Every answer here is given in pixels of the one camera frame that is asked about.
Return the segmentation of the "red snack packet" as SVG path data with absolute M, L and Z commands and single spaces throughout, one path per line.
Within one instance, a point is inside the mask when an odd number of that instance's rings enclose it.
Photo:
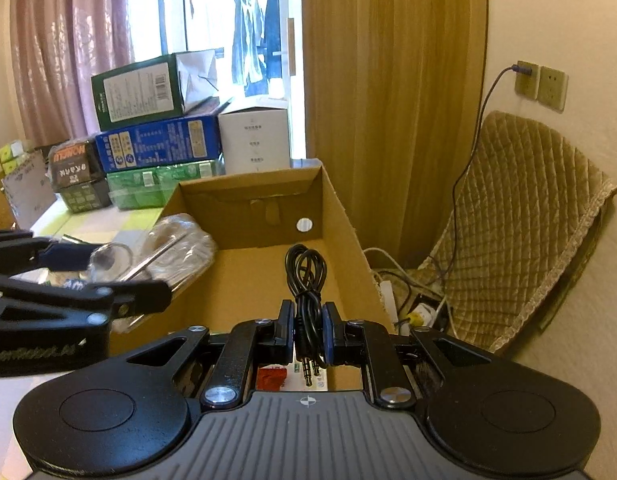
M 287 377 L 288 369 L 285 366 L 260 367 L 256 375 L 256 389 L 269 392 L 281 391 Z

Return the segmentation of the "clear plastic box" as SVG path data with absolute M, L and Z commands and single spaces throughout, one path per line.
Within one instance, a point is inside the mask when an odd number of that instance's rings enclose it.
M 163 281 L 172 292 L 186 288 L 214 263 L 217 245 L 190 214 L 164 217 L 135 248 L 109 243 L 89 258 L 89 283 Z

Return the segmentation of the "white power strip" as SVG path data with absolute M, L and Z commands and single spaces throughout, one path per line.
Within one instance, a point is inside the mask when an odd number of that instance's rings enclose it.
M 401 336 L 408 336 L 410 334 L 408 324 L 406 322 L 399 322 L 397 304 L 392 283 L 390 281 L 380 281 L 378 283 L 378 289 L 383 308 L 387 313 L 389 322 L 391 322 L 394 330 L 396 330 Z

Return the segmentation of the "grey white paper bag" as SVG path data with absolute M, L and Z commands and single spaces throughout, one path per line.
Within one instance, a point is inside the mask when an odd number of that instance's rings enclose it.
M 2 179 L 14 220 L 22 230 L 33 224 L 57 200 L 41 152 L 29 154 L 23 164 Z

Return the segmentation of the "checked tablecloth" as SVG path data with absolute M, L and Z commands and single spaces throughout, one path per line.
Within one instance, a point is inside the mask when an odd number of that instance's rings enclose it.
M 120 243 L 137 245 L 161 215 L 161 208 L 119 210 L 115 206 L 81 214 L 71 214 L 57 196 L 57 200 L 33 224 L 36 236 L 61 238 L 63 235 L 92 244 Z

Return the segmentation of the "green tissue packs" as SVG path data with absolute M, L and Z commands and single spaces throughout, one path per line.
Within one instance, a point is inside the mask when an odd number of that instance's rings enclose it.
M 28 141 L 12 141 L 0 148 L 0 166 L 2 172 L 8 176 L 20 167 L 34 151 L 32 144 Z

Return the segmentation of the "green shrink-wrapped pack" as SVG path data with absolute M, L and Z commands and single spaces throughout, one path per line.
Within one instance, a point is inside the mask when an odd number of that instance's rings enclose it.
M 111 202 L 121 210 L 162 208 L 180 182 L 221 176 L 224 159 L 125 170 L 107 175 Z

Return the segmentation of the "brown cardboard box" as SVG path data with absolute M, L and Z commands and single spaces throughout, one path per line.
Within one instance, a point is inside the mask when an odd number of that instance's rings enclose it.
M 367 259 L 322 167 L 185 182 L 162 214 L 190 214 L 216 243 L 215 260 L 164 312 L 112 338 L 115 357 L 104 372 L 110 388 L 159 405 L 189 396 L 201 401 L 230 331 L 278 318 L 287 299 L 294 304 L 294 336 L 298 297 L 287 262 L 296 243 L 325 257 L 323 304 L 334 302 L 343 321 L 383 325 L 393 340 Z M 358 367 L 329 366 L 328 384 L 335 391 L 363 389 L 363 378 Z

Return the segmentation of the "blue carton box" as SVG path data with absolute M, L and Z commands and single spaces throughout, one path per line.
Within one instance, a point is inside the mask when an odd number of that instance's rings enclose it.
M 104 172 L 217 159 L 218 115 L 229 103 L 213 96 L 186 116 L 99 133 L 95 144 Z

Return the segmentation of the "white cardboard box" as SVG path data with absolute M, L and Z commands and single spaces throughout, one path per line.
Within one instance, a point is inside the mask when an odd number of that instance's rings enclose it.
M 228 107 L 218 115 L 226 174 L 254 174 L 291 167 L 285 107 Z

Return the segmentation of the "quilted beige chair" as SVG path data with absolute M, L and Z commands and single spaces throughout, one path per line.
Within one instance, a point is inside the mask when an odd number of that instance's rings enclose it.
M 557 130 L 488 114 L 456 209 L 415 274 L 442 289 L 459 339 L 499 352 L 537 311 L 560 307 L 616 192 Z

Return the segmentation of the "dark green top box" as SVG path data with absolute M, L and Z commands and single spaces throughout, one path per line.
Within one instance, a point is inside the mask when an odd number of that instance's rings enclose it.
M 92 76 L 102 132 L 182 117 L 217 94 L 214 50 L 164 54 Z

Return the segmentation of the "pink curtain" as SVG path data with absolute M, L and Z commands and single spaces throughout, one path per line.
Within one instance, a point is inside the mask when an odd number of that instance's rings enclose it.
M 128 0 L 11 0 L 14 88 L 34 145 L 99 131 L 92 76 L 133 61 L 127 12 Z

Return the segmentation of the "brown curtain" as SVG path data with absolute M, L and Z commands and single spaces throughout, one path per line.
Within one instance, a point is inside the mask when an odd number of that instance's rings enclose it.
M 488 0 L 302 0 L 308 153 L 360 244 L 430 254 L 481 103 Z

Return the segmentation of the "wall power socket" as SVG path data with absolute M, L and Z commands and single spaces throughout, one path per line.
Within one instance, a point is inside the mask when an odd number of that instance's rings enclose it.
M 539 88 L 540 67 L 537 64 L 517 61 L 514 66 L 514 91 L 524 99 L 535 101 Z

